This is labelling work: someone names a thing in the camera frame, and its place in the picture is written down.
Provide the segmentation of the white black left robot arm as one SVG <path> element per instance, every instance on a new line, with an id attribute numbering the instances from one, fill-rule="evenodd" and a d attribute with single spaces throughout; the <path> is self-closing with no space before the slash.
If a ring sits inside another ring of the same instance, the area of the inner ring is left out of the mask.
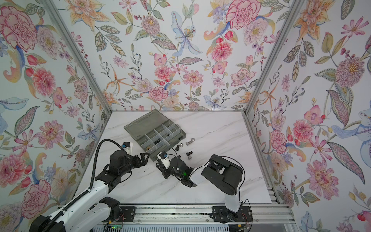
<path id="1" fill-rule="evenodd" d="M 110 163 L 93 178 L 91 187 L 49 216 L 39 216 L 32 222 L 30 231 L 82 232 L 93 229 L 100 222 L 118 220 L 124 215 L 120 202 L 108 197 L 108 193 L 123 182 L 124 175 L 147 165 L 148 160 L 148 153 L 132 156 L 125 150 L 115 151 Z"/>

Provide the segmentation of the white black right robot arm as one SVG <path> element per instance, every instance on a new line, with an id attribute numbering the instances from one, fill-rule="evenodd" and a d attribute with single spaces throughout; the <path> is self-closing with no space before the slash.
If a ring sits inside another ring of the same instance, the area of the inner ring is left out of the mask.
<path id="1" fill-rule="evenodd" d="M 179 156 L 171 158 L 166 152 L 157 155 L 156 167 L 163 177 L 175 177 L 181 184 L 193 188 L 208 181 L 225 194 L 225 207 L 228 211 L 237 213 L 240 202 L 240 183 L 245 177 L 241 166 L 221 157 L 212 155 L 202 166 L 188 167 Z"/>

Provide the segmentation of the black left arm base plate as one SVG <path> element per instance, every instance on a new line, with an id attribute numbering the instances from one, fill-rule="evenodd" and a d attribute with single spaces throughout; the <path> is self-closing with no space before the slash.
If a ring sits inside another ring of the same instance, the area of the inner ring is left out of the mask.
<path id="1" fill-rule="evenodd" d="M 117 222 L 127 223 L 134 222 L 136 207 L 134 206 L 121 206 L 120 215 Z"/>

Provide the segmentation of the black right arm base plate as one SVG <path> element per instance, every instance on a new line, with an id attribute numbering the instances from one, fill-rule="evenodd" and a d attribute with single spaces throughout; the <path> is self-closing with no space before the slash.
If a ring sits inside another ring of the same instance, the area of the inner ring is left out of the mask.
<path id="1" fill-rule="evenodd" d="M 214 222 L 252 222 L 253 214 L 249 206 L 241 205 L 240 209 L 235 213 L 228 210 L 225 206 L 213 206 L 211 218 Z"/>

